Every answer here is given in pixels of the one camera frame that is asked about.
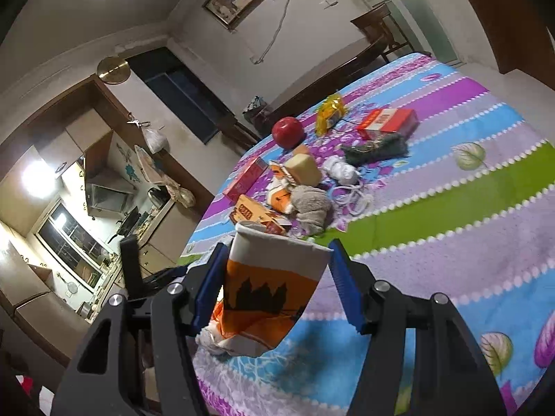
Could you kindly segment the red cigarette box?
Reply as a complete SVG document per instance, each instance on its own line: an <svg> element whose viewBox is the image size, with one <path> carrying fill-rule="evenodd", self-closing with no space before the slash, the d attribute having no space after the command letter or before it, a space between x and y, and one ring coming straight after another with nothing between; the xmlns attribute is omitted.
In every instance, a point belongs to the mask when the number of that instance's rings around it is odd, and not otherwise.
<svg viewBox="0 0 555 416"><path fill-rule="evenodd" d="M379 134L399 134L408 139L420 125L417 113L405 108L379 108L371 110L358 123L357 133L367 140L377 138Z"/></svg>

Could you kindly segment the frosted glass door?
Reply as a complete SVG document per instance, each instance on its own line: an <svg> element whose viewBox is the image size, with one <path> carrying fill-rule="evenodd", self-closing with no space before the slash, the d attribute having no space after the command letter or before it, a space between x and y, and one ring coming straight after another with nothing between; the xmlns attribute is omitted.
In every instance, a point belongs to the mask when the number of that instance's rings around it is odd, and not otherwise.
<svg viewBox="0 0 555 416"><path fill-rule="evenodd" d="M386 7L387 26L398 40L406 35L413 47L437 60L456 66L461 63L439 19L426 0L362 0L369 10Z"/></svg>

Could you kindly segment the dark wooden table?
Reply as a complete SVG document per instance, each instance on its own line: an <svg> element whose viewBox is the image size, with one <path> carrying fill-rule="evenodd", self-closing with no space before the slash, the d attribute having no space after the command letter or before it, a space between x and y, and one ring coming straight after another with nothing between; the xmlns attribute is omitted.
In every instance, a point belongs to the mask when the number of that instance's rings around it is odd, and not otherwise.
<svg viewBox="0 0 555 416"><path fill-rule="evenodd" d="M365 75L365 70L377 61L385 50L387 50L387 41L384 37L380 37L361 53L356 54L353 58L328 71L309 86L306 86L272 111L266 118L279 120L285 116L302 114L309 107L321 102L325 97L334 94Z"/></svg>

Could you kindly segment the grey knitted cloth ball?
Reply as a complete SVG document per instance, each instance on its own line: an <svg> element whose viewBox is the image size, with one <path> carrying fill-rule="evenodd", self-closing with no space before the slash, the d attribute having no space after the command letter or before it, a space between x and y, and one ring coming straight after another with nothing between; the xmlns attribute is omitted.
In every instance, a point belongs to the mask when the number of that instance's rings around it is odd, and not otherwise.
<svg viewBox="0 0 555 416"><path fill-rule="evenodd" d="M326 191L298 185L292 189L291 202L296 211L296 220L307 235L318 235L325 231L333 208Z"/></svg>

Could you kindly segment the framed wall picture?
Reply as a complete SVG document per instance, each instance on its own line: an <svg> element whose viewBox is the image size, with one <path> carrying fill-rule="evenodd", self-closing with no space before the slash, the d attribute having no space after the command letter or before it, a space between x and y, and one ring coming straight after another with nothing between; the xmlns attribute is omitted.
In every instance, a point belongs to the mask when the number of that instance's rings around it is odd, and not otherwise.
<svg viewBox="0 0 555 416"><path fill-rule="evenodd" d="M264 0L206 0L203 9L227 31L234 31Z"/></svg>

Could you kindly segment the beige sponge block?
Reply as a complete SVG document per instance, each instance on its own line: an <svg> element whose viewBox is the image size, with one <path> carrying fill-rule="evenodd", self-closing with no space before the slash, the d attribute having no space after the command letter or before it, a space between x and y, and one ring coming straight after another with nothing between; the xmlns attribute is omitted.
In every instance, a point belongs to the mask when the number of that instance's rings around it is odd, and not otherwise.
<svg viewBox="0 0 555 416"><path fill-rule="evenodd" d="M284 167L299 185L316 187L322 181L322 172L307 153L293 155L286 160Z"/></svg>

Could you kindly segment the orange medicine box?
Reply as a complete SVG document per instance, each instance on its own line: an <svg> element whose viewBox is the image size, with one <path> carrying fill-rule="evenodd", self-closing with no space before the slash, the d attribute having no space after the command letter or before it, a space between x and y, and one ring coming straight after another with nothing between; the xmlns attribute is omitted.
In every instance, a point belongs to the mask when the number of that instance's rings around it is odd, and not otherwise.
<svg viewBox="0 0 555 416"><path fill-rule="evenodd" d="M244 194L239 196L229 217L234 224L239 222L261 224L264 226L264 232L277 235L284 235L292 228L292 222L287 217L266 208Z"/></svg>

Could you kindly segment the range hood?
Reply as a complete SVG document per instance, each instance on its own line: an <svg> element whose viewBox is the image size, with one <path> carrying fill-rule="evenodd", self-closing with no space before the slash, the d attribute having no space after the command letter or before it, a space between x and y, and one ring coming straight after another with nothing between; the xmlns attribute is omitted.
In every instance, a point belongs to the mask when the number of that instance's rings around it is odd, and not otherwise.
<svg viewBox="0 0 555 416"><path fill-rule="evenodd" d="M85 179L86 209L124 214L132 208L136 195L134 185L110 168Z"/></svg>

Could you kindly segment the torn orange paper cup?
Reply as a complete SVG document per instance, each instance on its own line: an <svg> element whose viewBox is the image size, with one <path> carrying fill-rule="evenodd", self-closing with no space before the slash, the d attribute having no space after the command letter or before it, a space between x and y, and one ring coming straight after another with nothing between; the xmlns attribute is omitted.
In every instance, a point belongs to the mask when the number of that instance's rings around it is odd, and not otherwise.
<svg viewBox="0 0 555 416"><path fill-rule="evenodd" d="M280 163L270 161L269 169L272 172L272 180L266 187L266 204L276 212L290 215L294 212L292 190L297 186L297 182Z"/></svg>

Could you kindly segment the floral striped tablecloth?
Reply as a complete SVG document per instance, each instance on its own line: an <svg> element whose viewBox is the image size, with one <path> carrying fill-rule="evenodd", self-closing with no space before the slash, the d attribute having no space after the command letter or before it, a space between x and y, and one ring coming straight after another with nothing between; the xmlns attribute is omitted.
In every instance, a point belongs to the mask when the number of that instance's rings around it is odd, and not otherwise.
<svg viewBox="0 0 555 416"><path fill-rule="evenodd" d="M402 159L364 165L365 197L339 206L321 245L339 240L408 295L446 294L474 334L514 414L554 358L554 147L478 82L409 54L341 90L346 117L325 136L300 117L317 163L361 143L375 108L420 124ZM341 415L369 341L325 274L281 344L257 359L201 351L201 392L220 415Z"/></svg>

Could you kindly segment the red apple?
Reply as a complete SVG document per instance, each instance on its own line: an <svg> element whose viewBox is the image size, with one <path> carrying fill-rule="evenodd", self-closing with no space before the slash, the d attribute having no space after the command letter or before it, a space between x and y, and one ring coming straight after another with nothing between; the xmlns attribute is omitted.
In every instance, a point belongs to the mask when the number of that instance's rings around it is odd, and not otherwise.
<svg viewBox="0 0 555 416"><path fill-rule="evenodd" d="M279 119L272 128L272 138L284 149L293 149L305 138L301 122L292 116Z"/></svg>

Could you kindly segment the brown wooden door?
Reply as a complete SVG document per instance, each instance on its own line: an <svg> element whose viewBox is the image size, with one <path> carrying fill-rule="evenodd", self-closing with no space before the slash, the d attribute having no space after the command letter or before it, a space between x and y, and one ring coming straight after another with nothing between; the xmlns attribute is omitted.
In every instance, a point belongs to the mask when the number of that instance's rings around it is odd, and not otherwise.
<svg viewBox="0 0 555 416"><path fill-rule="evenodd" d="M530 0L469 0L492 48L498 71L521 70L554 85L554 48Z"/></svg>

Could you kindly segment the gold round wall clock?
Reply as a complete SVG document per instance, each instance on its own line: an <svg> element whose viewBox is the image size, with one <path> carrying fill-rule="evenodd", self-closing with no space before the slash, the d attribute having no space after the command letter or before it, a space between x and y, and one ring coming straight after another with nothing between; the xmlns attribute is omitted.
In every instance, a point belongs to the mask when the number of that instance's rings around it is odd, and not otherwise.
<svg viewBox="0 0 555 416"><path fill-rule="evenodd" d="M99 62L96 74L105 84L119 85L129 79L131 68L124 58L106 57Z"/></svg>

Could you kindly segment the dark window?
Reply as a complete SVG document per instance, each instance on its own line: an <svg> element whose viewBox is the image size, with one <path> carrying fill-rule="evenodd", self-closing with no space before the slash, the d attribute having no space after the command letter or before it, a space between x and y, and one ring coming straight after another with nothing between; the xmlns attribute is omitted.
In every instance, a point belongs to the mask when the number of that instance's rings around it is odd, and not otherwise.
<svg viewBox="0 0 555 416"><path fill-rule="evenodd" d="M234 125L230 109L167 47L134 55L127 62L204 145Z"/></svg>

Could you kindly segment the dark green cloth bundle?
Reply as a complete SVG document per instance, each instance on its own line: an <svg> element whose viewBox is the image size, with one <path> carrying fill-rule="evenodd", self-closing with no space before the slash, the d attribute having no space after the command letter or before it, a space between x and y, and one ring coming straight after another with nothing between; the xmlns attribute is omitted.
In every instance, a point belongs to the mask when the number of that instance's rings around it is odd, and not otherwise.
<svg viewBox="0 0 555 416"><path fill-rule="evenodd" d="M408 144L400 134L385 133L357 146L341 145L341 151L348 164L360 167L365 164L406 157Z"/></svg>

